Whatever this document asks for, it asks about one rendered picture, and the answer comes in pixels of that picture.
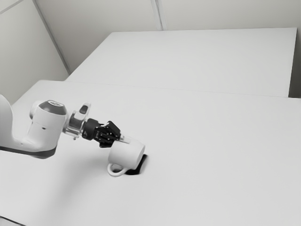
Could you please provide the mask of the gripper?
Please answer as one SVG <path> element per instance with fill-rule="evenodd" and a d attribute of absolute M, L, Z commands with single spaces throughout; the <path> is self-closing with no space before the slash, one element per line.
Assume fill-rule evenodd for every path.
<path fill-rule="evenodd" d="M 97 134 L 97 130 L 103 126 L 103 132 Z M 112 122 L 101 124 L 97 120 L 89 118 L 83 127 L 82 137 L 86 140 L 94 139 L 100 148 L 110 148 L 114 141 L 130 144 L 130 138 L 121 134 L 120 129 Z"/>

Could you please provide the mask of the white mug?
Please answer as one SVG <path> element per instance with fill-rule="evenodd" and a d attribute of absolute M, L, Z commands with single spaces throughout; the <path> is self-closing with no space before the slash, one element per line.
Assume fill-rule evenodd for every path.
<path fill-rule="evenodd" d="M 140 163 L 145 151 L 145 144 L 136 139 L 127 142 L 114 141 L 108 157 L 107 171 L 112 177 L 119 177 L 128 170 L 134 170 Z"/>

